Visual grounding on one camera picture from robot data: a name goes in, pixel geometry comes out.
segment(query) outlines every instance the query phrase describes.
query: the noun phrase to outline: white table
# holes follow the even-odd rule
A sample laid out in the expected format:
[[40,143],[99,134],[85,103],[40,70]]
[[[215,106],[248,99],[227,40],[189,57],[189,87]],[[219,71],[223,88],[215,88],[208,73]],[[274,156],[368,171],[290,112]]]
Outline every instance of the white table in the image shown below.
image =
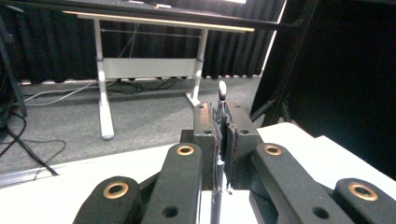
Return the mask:
[[[287,148],[316,181],[331,189],[341,178],[356,177],[396,199],[395,181],[324,136],[313,138],[289,123],[261,128],[259,133],[265,142]],[[59,176],[0,189],[0,223],[70,224],[97,184],[114,175],[145,180],[161,170],[169,147],[74,162],[57,169]],[[255,223],[248,191],[223,195],[221,223]],[[203,192],[201,205],[201,223],[209,223],[209,191]]]
[[[186,96],[193,105],[200,104],[198,91],[201,74],[204,65],[205,46],[209,30],[244,33],[254,32],[254,28],[238,27],[229,25],[216,25],[210,23],[157,20],[142,17],[125,17],[107,14],[64,11],[68,14],[76,14],[81,19],[93,20],[95,46],[97,57],[97,69],[99,79],[99,110],[102,138],[105,140],[114,137],[113,122],[111,119],[110,106],[106,94],[106,78],[127,77],[193,77],[194,87]],[[200,29],[199,47],[196,59],[124,59],[104,58],[102,51],[102,39],[100,21],[122,21],[162,26],[176,26],[192,29]]]

